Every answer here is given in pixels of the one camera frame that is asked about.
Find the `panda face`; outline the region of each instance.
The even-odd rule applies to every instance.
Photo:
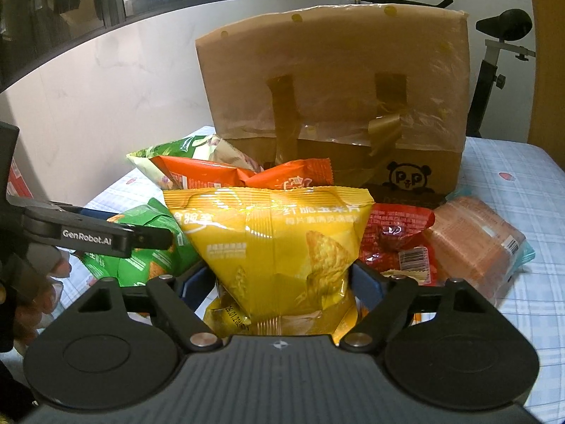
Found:
[[[428,183],[428,175],[432,172],[427,165],[419,167],[415,164],[396,164],[396,162],[391,162],[387,168],[390,171],[387,185],[405,191],[423,190]]]

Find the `blue and white tablecloth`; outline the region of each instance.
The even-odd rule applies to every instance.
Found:
[[[501,289],[496,305],[540,356],[540,375],[528,409],[543,422],[561,424],[565,419],[565,173],[540,148],[468,138],[459,185],[470,188],[520,229],[536,250],[536,258]],[[163,201],[162,192],[135,169],[86,207],[123,212],[152,197]],[[86,268],[77,259],[72,265],[73,273],[64,282],[64,306],[88,288]],[[210,301],[203,303],[200,316]]]

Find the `white wall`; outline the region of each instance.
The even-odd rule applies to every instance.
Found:
[[[420,0],[438,2],[440,0]],[[343,0],[232,0],[194,6],[106,33],[43,64],[0,94],[0,119],[21,128],[16,162],[36,195],[83,205],[131,166],[129,151],[179,138],[211,124],[194,40],[257,14]],[[471,93],[484,56],[477,19],[531,0],[455,0],[470,13]],[[521,44],[535,49],[532,34]],[[482,132],[525,141],[535,61],[503,53]]]

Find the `light green snack bag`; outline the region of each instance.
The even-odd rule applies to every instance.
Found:
[[[178,276],[200,259],[169,210],[155,198],[108,221],[167,228],[174,240],[168,250],[134,249],[130,258],[85,253],[81,260],[97,279],[116,277],[122,287],[145,285],[161,274]]]
[[[242,169],[261,172],[262,167],[216,134],[193,135],[174,142],[151,146],[126,157],[162,190],[181,189],[151,162],[156,156],[177,156],[231,164]]]

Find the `silver screw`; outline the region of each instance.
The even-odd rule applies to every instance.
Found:
[[[199,348],[207,348],[218,342],[218,337],[213,333],[195,333],[190,337],[190,342]]]
[[[354,348],[363,348],[373,342],[371,335],[363,332],[349,333],[344,338],[344,343]]]

